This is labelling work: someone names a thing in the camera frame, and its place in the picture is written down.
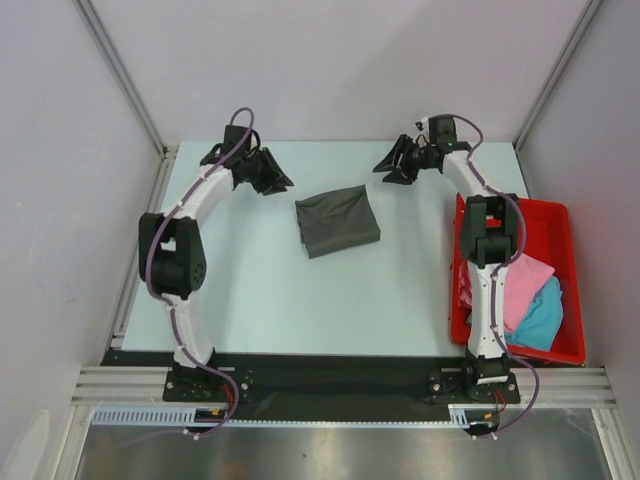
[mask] red plastic container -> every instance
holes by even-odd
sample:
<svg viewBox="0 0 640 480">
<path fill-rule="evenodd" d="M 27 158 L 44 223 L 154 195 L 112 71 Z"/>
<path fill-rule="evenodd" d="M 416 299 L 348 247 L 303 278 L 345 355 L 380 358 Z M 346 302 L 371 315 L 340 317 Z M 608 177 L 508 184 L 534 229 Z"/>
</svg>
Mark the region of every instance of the red plastic container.
<svg viewBox="0 0 640 480">
<path fill-rule="evenodd" d="M 540 200 L 520 199 L 520 209 L 527 223 L 525 253 L 553 266 L 562 288 L 564 318 L 551 351 L 509 345 L 517 355 L 549 360 L 551 362 L 582 365 L 586 359 L 578 283 L 573 260 L 573 246 L 569 231 L 569 213 L 564 205 Z M 455 246 L 453 250 L 453 286 L 451 295 L 451 340 L 466 345 L 471 334 L 467 318 L 471 310 L 459 302 L 458 271 L 463 262 L 458 237 L 464 214 L 464 201 L 458 195 L 456 202 Z"/>
</svg>

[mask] pink cloth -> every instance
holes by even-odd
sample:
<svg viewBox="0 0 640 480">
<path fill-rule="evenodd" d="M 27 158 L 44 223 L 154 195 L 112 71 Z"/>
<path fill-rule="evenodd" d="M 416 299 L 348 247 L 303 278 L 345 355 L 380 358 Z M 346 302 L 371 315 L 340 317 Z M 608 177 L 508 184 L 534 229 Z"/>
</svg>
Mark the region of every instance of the pink cloth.
<svg viewBox="0 0 640 480">
<path fill-rule="evenodd" d="M 528 255 L 521 255 L 509 265 L 504 291 L 504 329 L 515 332 L 529 310 L 536 293 L 551 278 L 555 268 Z M 460 305 L 471 308 L 473 297 L 467 262 L 460 265 Z"/>
</svg>

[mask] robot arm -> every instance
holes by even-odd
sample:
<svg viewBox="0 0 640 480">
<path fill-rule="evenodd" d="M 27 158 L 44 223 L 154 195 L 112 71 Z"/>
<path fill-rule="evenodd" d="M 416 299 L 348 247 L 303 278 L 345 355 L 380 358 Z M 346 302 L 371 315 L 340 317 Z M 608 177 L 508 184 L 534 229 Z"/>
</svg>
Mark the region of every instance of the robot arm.
<svg viewBox="0 0 640 480">
<path fill-rule="evenodd" d="M 423 122 L 417 126 L 422 130 Z M 447 177 L 466 202 L 460 247 L 469 263 L 473 288 L 473 322 L 467 356 L 472 365 L 472 384 L 504 383 L 509 369 L 507 355 L 497 341 L 504 340 L 504 285 L 508 267 L 497 268 L 516 252 L 518 219 L 505 200 L 487 188 L 482 176 L 469 164 L 471 147 L 459 142 L 453 117 L 429 119 L 429 140 L 419 134 L 416 139 L 402 135 L 374 172 L 388 172 L 383 182 L 411 185 L 418 172 L 437 169 Z M 488 226 L 494 218 L 498 226 Z M 492 305 L 492 280 L 495 280 L 495 307 Z"/>
<path fill-rule="evenodd" d="M 207 364 L 214 353 L 213 343 L 199 316 L 198 290 L 204 282 L 207 264 L 200 238 L 199 225 L 204 224 L 215 208 L 240 183 L 251 183 L 262 195 L 287 191 L 293 182 L 280 169 L 271 152 L 261 148 L 259 136 L 255 145 L 237 149 L 223 166 L 211 171 L 222 156 L 241 142 L 247 128 L 227 125 L 224 143 L 218 144 L 202 159 L 195 183 L 175 206 L 160 214 L 144 214 L 139 221 L 139 270 L 144 281 L 146 263 L 152 240 L 162 222 L 170 217 L 153 254 L 151 284 L 156 294 L 163 295 L 168 308 L 173 309 L 176 328 L 182 343 L 193 358 Z M 194 368 L 196 364 L 178 345 L 174 353 L 177 364 Z"/>
</svg>

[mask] blue cloth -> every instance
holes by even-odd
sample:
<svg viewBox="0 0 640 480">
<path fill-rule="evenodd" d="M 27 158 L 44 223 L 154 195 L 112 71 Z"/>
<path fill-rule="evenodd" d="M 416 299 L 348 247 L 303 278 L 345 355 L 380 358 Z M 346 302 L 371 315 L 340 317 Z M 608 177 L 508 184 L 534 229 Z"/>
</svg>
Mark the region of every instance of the blue cloth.
<svg viewBox="0 0 640 480">
<path fill-rule="evenodd" d="M 536 293 L 516 331 L 505 331 L 505 339 L 511 345 L 548 352 L 560 329 L 563 315 L 560 282 L 556 277 L 551 277 Z"/>
</svg>

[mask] dark gray fabric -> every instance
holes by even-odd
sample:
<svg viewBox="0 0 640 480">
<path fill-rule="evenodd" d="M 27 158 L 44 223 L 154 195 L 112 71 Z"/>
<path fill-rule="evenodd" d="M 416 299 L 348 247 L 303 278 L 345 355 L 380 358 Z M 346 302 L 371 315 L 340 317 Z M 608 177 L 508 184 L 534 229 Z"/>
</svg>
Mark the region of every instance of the dark gray fabric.
<svg viewBox="0 0 640 480">
<path fill-rule="evenodd" d="M 309 258 L 380 240 L 364 185 L 297 201 L 296 215 Z"/>
</svg>

